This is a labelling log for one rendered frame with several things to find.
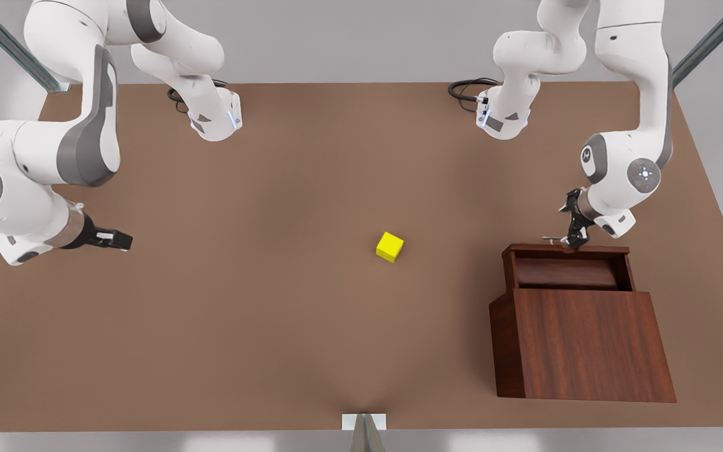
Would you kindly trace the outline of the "dark wooden drawer with handle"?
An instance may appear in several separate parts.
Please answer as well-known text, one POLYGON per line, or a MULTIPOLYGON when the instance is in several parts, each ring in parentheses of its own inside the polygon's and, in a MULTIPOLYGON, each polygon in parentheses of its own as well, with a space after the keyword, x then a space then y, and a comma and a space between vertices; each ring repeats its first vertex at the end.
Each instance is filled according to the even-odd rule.
POLYGON ((635 291, 629 254, 615 246, 510 244, 502 252, 506 288, 635 291))

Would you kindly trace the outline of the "dark wooden drawer cabinet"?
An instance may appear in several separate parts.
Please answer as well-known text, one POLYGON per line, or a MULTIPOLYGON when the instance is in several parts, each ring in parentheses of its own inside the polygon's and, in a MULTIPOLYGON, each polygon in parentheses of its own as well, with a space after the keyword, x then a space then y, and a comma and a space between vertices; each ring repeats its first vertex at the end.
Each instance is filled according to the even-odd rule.
POLYGON ((513 289, 490 325, 500 397, 677 400, 648 293, 513 289))

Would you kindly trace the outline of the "yellow square block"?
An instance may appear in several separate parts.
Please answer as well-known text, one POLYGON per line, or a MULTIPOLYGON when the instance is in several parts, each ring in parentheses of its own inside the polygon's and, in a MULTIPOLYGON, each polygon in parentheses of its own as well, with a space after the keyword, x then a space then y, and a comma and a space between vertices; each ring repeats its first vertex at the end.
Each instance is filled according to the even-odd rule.
POLYGON ((402 251, 403 246, 404 240, 396 237, 396 235, 390 234, 390 232, 384 232, 378 241, 375 253, 382 259, 394 263, 402 251))

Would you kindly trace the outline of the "silver frame post with foot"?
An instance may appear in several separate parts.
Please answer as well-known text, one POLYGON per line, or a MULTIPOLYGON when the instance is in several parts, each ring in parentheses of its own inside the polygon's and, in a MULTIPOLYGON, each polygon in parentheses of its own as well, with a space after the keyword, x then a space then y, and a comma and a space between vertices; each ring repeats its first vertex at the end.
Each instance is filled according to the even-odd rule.
POLYGON ((350 452, 385 452, 380 430, 387 429, 385 414, 342 414, 342 429, 353 430, 350 452))

